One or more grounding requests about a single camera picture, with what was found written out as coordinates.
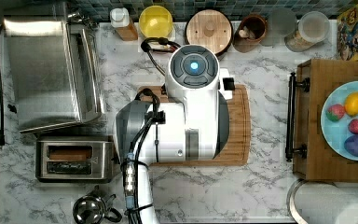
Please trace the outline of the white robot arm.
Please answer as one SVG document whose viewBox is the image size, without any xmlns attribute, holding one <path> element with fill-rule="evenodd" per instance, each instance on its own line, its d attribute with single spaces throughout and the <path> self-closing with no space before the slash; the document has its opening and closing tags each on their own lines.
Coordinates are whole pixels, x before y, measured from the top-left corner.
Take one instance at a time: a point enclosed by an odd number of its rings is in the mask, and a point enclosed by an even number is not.
<svg viewBox="0 0 358 224">
<path fill-rule="evenodd" d="M 229 136 L 217 57 L 199 45 L 177 49 L 165 74 L 166 103 L 149 88 L 116 115 L 116 150 L 129 224 L 158 224 L 149 181 L 155 162 L 214 159 Z"/>
</svg>

